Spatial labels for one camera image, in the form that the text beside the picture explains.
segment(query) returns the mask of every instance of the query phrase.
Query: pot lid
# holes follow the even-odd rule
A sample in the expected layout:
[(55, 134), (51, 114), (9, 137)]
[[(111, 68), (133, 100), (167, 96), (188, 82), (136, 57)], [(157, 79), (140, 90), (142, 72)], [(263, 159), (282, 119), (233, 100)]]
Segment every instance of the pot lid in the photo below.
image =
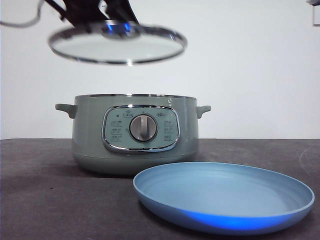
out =
[(48, 43), (54, 53), (68, 59), (130, 66), (178, 56), (187, 39), (162, 27), (106, 20), (59, 31)]

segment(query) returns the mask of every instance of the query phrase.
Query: white wall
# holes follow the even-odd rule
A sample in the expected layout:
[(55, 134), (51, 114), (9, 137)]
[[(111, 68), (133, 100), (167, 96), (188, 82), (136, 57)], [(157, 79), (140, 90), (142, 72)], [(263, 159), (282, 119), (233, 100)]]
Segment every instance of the white wall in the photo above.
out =
[[(1, 19), (22, 22), (37, 0), (2, 0)], [(132, 0), (141, 23), (176, 29), (181, 57), (141, 66), (78, 63), (54, 55), (53, 32), (69, 26), (48, 5), (36, 26), (1, 27), (1, 138), (71, 138), (54, 109), (74, 96), (194, 96), (212, 111), (201, 138), (320, 138), (320, 27), (305, 0)]]

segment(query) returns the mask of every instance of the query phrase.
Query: black cable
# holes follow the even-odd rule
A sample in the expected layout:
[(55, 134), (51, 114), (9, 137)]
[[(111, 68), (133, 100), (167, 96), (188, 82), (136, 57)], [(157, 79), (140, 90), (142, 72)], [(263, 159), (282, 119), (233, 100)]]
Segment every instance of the black cable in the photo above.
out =
[(40, 17), (41, 17), (41, 7), (44, 4), (44, 0), (40, 0), (38, 5), (37, 5), (37, 13), (34, 19), (23, 22), (23, 23), (14, 23), (14, 22), (6, 22), (6, 21), (0, 21), (0, 25), (5, 26), (5, 27), (10, 27), (10, 28), (28, 28), (33, 25), (35, 25), (37, 22), (39, 22)]

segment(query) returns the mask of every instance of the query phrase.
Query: dark table surface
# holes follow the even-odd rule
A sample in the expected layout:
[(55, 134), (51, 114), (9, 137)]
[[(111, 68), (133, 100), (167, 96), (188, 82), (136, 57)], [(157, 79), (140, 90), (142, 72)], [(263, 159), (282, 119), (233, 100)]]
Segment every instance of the dark table surface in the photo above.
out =
[(196, 161), (250, 165), (296, 178), (315, 193), (296, 225), (260, 236), (222, 236), (150, 213), (132, 178), (80, 169), (70, 139), (7, 139), (1, 145), (2, 240), (320, 239), (320, 139), (201, 139)]

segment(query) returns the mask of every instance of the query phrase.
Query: metal rim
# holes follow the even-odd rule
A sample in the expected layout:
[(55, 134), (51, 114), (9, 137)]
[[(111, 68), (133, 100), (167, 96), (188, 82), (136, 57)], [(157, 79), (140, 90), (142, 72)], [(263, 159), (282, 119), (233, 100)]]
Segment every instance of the metal rim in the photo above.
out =
[(174, 99), (192, 99), (197, 100), (193, 96), (180, 96), (180, 95), (165, 95), (165, 94), (131, 94), (131, 93), (116, 93), (116, 94), (88, 94), (78, 95), (75, 99), (80, 98), (96, 98), (96, 97), (151, 97), (151, 98), (174, 98)]
[(174, 30), (169, 30), (163, 27), (159, 26), (144, 26), (144, 25), (139, 25), (136, 24), (135, 22), (127, 22), (130, 24), (130, 26), (133, 28), (135, 32), (138, 32), (139, 34), (142, 35), (154, 35), (158, 36), (160, 38), (168, 39), (170, 41), (177, 42), (181, 45), (181, 49), (178, 51), (175, 51), (169, 55), (166, 56), (161, 56), (161, 57), (154, 57), (151, 59), (137, 59), (137, 60), (96, 60), (96, 59), (90, 59), (90, 58), (84, 58), (80, 56), (75, 56), (75, 55), (69, 55), (65, 54), (57, 49), (55, 49), (54, 44), (58, 41), (61, 40), (66, 40), (70, 39), (73, 36), (77, 35), (87, 35), (87, 34), (102, 34), (104, 33), (104, 29), (106, 28), (106, 25), (118, 25), (118, 24), (124, 24), (123, 22), (115, 21), (115, 20), (106, 20), (103, 22), (94, 22), (94, 23), (89, 23), (86, 25), (78, 25), (74, 28), (68, 28), (65, 30), (61, 30), (59, 32), (54, 33), (51, 35), (48, 39), (48, 45), (51, 48), (51, 50), (64, 58), (78, 61), (78, 62), (86, 62), (86, 63), (94, 63), (94, 64), (112, 64), (112, 65), (128, 65), (132, 66), (135, 64), (144, 64), (144, 63), (152, 63), (152, 62), (158, 62), (158, 61), (163, 61), (166, 59), (170, 59), (173, 57), (176, 57), (180, 54), (182, 54), (185, 51), (185, 48), (188, 44), (187, 39), (180, 33), (174, 31)]

